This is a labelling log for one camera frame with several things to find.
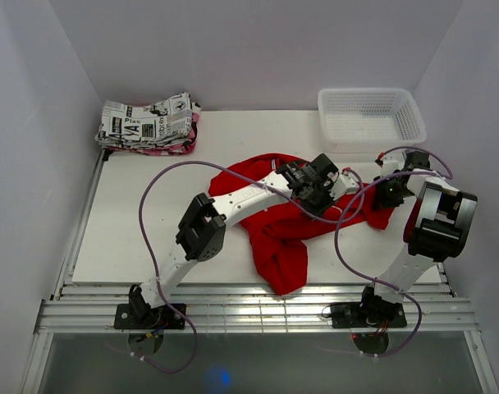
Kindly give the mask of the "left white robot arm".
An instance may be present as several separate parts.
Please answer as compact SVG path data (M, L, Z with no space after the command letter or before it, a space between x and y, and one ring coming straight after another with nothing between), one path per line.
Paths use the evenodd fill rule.
M338 168L321 153L304 165L287 163L255 180L224 170L247 184L224 195L196 195L183 214L167 257L154 263L154 275L130 290L133 319L143 328L155 326L160 307L198 263L220 253L228 229L267 208L290 199L320 217L343 194L337 190Z

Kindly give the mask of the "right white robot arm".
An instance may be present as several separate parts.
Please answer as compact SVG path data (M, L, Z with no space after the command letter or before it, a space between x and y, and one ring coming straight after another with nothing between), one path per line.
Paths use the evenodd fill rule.
M382 179L374 188L373 209L396 208L415 197L405 229L404 246L389 268L366 286L357 306L367 326L388 326L403 315L403 294L436 263L460 255L468 239L478 197L451 186L451 176L431 171L430 154L406 149L402 168L384 153L376 163Z

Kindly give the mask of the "red trousers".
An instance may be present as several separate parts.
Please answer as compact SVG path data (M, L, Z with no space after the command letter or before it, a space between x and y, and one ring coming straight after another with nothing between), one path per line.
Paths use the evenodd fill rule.
M266 153L232 164L228 169L257 181L278 167L294 161L306 163L306 160L296 156ZM220 172L211 179L208 193L210 196L225 195L248 184L226 172ZM374 229L385 230L394 208L374 209L374 195L375 189L367 191L360 212L350 221L344 221L342 226L366 222ZM351 198L351 195L341 197L323 217L337 221ZM256 213L240 225L249 237L258 275L277 296L297 291L307 283L309 257L304 241L336 229L336 225L314 221L290 203Z

